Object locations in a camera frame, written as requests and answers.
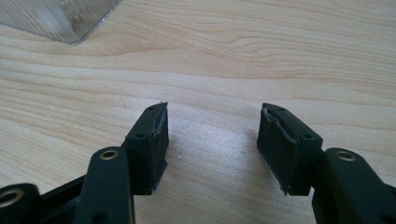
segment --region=black plastic part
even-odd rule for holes
[[[329,148],[321,164],[329,190],[326,195],[332,197],[335,207],[314,204],[317,223],[324,223],[321,220],[328,217],[339,224],[396,223],[396,197],[362,156],[343,148]],[[319,198],[325,204],[330,202]]]
[[[76,211],[75,224],[134,223],[127,153],[107,147],[92,155]]]
[[[285,194],[308,195],[322,141],[287,109],[262,104],[257,147]]]
[[[127,149],[130,160],[134,160],[130,162],[134,195],[150,195],[157,188],[167,165],[168,145],[167,103],[152,105],[140,116],[121,145]]]
[[[131,203],[131,221],[134,221],[133,195],[151,194],[158,186],[167,164],[164,156],[168,145],[167,103],[152,105],[143,112],[135,126],[128,133],[125,142],[122,144],[124,148],[121,149],[125,151],[124,158],[127,160],[127,167],[125,169],[121,168],[120,171],[129,172],[127,177],[125,177],[125,181],[134,183],[129,187],[128,194],[130,195]],[[0,223],[74,223],[76,210],[81,202],[80,194],[85,178],[85,175],[79,177],[41,195],[41,197],[38,194],[37,187],[31,184],[19,184],[0,189]],[[25,192],[23,197],[17,203],[1,207],[1,204],[7,202],[10,197],[7,195],[7,197],[2,197],[1,195],[7,190],[14,188],[23,188]],[[99,213],[98,216],[87,223],[101,223],[106,217],[106,212]]]
[[[286,109],[262,105],[257,146],[290,195],[310,187],[319,224],[396,224],[396,188],[384,184],[360,155],[323,152],[322,139]]]
[[[40,197],[35,185],[18,184],[0,189],[0,223],[37,223],[39,203]]]
[[[41,195],[41,224],[72,223],[85,175]]]

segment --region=screw hole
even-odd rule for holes
[[[0,208],[7,207],[19,201],[24,191],[21,189],[10,189],[0,195]]]
[[[109,150],[109,151],[102,153],[100,155],[100,159],[108,161],[108,160],[116,158],[118,155],[119,155],[119,152],[117,150]]]
[[[356,158],[354,155],[350,154],[349,152],[345,151],[336,151],[335,154],[340,158],[341,160],[344,161],[355,161]]]
[[[303,134],[303,138],[305,139],[311,139],[312,136],[310,134]]]
[[[110,212],[98,212],[92,217],[92,224],[106,224],[110,220]]]
[[[137,138],[144,138],[145,135],[144,135],[143,133],[138,133],[138,134],[136,135],[136,137],[137,137]]]

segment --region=light wood surface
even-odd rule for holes
[[[396,186],[393,0],[125,0],[81,45],[0,27],[0,188],[41,193],[169,102],[169,163],[137,223],[315,223],[256,148],[262,102]]]

